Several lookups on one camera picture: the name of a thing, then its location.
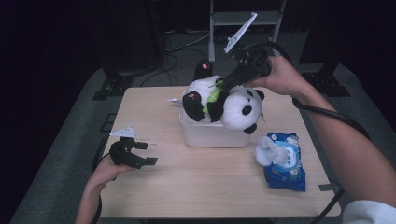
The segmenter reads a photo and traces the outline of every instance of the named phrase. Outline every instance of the gray floor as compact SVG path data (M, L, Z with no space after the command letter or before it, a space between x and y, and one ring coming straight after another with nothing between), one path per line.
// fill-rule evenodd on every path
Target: gray floor
M174 48L189 43L199 35L169 35L167 47ZM268 34L247 35L242 41L258 42L265 40ZM320 64L297 64L304 47L306 33L280 33L278 43L283 46L292 58L300 72L318 71ZM217 45L214 71L221 76L227 75L236 62L222 51L224 45ZM207 44L202 43L188 47L188 49L173 53L177 58L177 65L168 73L161 73L149 79L143 86L174 86L188 85L191 82L196 63L203 59L200 52L207 55ZM165 56L163 69L169 69L176 64L176 58ZM161 72L154 71L135 79L133 86L139 87L146 78ZM357 122L371 135L372 141L383 151L389 160L396 164L396 134L387 124L375 105L361 88L355 75L343 65L339 64L334 72L337 80L344 85L351 94L350 97L328 98L332 105ZM85 85L80 96L58 137L54 141L49 154L43 162L32 186L16 212L12 223L73 223L78 209L79 198L84 185L91 173L92 160L103 137L103 124L109 114L116 114L120 106L121 96L107 97L103 101L93 101L92 97L98 92L106 80L104 72L99 69ZM318 138L302 112L305 123L316 145L328 177L335 179L332 169L327 162ZM349 199L344 196L340 200L345 208ZM313 218L279 218L271 219L274 223L309 223ZM102 223L140 223L131 219L103 219ZM265 223L259 220L237 220L240 223ZM321 223L341 223L340 217L325 218Z

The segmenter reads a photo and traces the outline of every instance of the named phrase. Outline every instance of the panda eye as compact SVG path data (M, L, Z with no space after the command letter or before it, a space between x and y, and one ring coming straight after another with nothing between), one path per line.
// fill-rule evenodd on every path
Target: panda eye
M250 96L253 96L253 92L251 92L250 90L247 90L247 94L249 94Z
M245 106L245 107L242 109L242 114L243 114L243 115L248 115L248 114L250 114L250 112L251 112L251 106L250 106L250 105L247 105L247 106Z

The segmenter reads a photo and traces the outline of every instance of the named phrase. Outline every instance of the wet wipes package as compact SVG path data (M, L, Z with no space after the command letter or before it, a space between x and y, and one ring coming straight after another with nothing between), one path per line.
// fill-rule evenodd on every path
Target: wet wipes package
M270 188L305 192L305 171L296 133L268 133L260 137L256 159L264 168Z

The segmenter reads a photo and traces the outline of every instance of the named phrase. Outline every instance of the human arm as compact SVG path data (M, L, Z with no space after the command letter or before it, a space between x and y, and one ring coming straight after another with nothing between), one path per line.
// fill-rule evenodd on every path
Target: human arm
M270 57L271 75L249 83L289 95L303 105L335 111L283 57ZM370 200L396 207L396 171L376 146L344 122L308 112L346 193L354 201Z
M75 223L92 223L99 204L100 193L106 184L114 180L117 175L133 169L126 165L115 165L109 155L104 156L85 185Z

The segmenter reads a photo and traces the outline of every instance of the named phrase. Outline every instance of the white sleeve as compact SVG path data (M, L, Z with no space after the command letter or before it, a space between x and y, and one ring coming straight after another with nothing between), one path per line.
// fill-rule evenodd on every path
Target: white sleeve
M364 200L355 201L346 207L343 223L396 223L396 208L385 203Z

